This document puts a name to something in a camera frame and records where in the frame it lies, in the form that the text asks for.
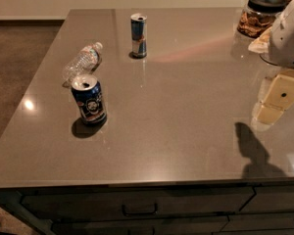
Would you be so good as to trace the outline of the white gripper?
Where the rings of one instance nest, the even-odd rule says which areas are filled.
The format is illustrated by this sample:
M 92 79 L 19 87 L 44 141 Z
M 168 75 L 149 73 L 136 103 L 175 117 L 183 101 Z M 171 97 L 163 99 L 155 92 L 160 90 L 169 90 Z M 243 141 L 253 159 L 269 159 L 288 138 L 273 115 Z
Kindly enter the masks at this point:
M 269 54 L 276 58 L 278 66 L 294 68 L 294 0 L 272 25 Z M 273 125 L 293 104 L 294 70 L 282 70 L 274 78 L 262 82 L 255 105 L 255 121 Z

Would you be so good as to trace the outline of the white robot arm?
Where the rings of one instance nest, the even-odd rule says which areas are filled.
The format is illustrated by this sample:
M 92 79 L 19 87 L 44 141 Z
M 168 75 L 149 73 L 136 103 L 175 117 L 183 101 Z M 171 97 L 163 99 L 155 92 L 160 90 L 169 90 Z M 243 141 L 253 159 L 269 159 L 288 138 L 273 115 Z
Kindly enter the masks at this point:
M 267 60 L 280 71 L 263 81 L 253 118 L 273 125 L 294 104 L 294 0 L 272 25 Z

